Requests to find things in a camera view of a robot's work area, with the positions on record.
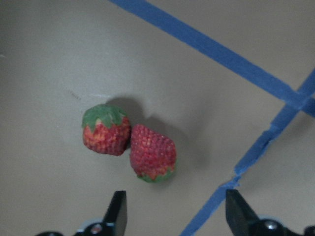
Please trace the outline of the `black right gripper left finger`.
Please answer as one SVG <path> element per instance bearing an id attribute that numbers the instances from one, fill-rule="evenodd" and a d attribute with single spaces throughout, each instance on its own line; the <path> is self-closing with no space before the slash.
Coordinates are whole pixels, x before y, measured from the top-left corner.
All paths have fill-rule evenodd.
<path id="1" fill-rule="evenodd" d="M 106 236 L 124 236 L 127 226 L 126 191 L 116 191 L 103 219 Z"/>

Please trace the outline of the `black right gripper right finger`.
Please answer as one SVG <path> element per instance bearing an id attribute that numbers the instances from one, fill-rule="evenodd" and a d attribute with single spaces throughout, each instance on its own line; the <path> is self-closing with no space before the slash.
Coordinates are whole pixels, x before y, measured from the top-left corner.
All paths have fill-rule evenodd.
<path id="1" fill-rule="evenodd" d="M 226 190 L 225 217 L 234 236 L 250 236 L 257 214 L 236 189 Z"/>

